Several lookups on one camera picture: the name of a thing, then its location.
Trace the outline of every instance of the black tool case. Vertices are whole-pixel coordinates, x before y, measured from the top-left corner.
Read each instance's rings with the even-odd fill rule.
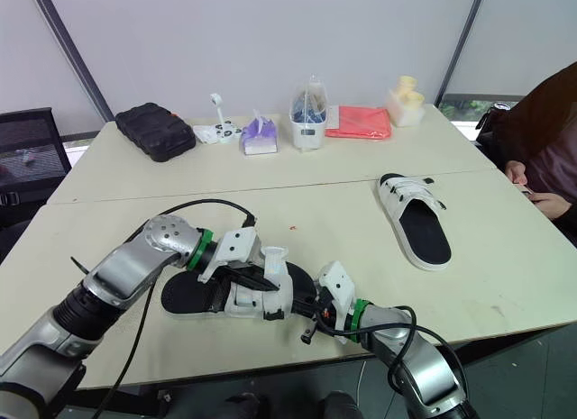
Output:
[[[152,102],[118,113],[116,126],[152,160],[165,162],[197,144],[190,126]]]

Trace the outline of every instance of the metal pole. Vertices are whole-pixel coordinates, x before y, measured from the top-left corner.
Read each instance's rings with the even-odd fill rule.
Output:
[[[439,93],[435,99],[435,106],[438,107],[443,100],[444,92],[449,85],[449,81],[453,76],[454,68],[457,66],[457,61],[459,61],[459,57],[461,56],[461,52],[463,51],[463,47],[465,46],[465,42],[469,37],[469,32],[471,31],[471,27],[473,22],[475,21],[475,17],[479,12],[479,8],[481,7],[482,0],[473,0],[471,10],[469,11],[469,15],[467,16],[467,21],[465,21],[465,25],[463,26],[463,31],[461,32],[461,36],[459,37],[459,41],[457,42],[457,48],[454,49],[453,56],[451,57],[451,61],[449,62],[449,68],[444,74],[443,82],[441,83],[441,88],[439,88]]]
[[[105,122],[114,120],[114,115],[112,114],[112,111],[110,111],[110,107],[106,103],[102,93],[100,93],[96,81],[92,78],[86,63],[80,56],[80,53],[78,52],[74,41],[70,37],[69,31],[60,19],[60,15],[58,14],[56,7],[54,7],[52,0],[36,0],[36,3],[44,14],[48,25],[54,32],[54,35],[60,44],[60,47],[62,47],[70,65],[80,79],[80,83],[86,89],[88,97],[92,100],[98,113]]]

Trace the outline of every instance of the black insole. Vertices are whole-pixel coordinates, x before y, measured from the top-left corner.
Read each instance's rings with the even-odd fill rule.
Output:
[[[309,308],[316,297],[313,279],[291,262],[287,262],[287,269],[293,286],[292,312],[312,316]],[[185,271],[168,280],[162,289],[160,302],[172,314],[218,313],[224,311],[230,289],[231,281],[225,268],[216,269],[206,284],[198,282],[196,274]]]
[[[451,259],[451,247],[435,213],[421,200],[412,200],[399,219],[411,250],[429,264]]]

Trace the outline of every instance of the shoe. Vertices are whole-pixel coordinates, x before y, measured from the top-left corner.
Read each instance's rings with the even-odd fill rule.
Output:
[[[379,180],[379,197],[408,260],[423,270],[443,270],[451,260],[451,247],[438,214],[446,207],[428,190],[429,183],[433,180],[385,174]]]

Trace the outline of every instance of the green ring joint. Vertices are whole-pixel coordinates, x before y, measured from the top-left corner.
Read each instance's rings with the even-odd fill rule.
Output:
[[[359,328],[359,321],[361,320],[362,313],[364,313],[364,308],[370,304],[371,302],[365,299],[357,299],[357,301],[354,303],[353,319],[351,320],[351,331],[356,331]],[[351,335],[349,338],[353,342],[359,342],[357,335]]]
[[[204,230],[202,232],[202,236],[200,237],[200,243],[197,246],[197,250],[195,251],[194,255],[192,256],[192,259],[190,259],[190,262],[187,265],[187,270],[190,271],[195,268],[195,266],[200,261],[200,257],[202,257],[202,254],[205,252],[206,246],[212,240],[213,240],[213,232],[211,232],[210,230]]]

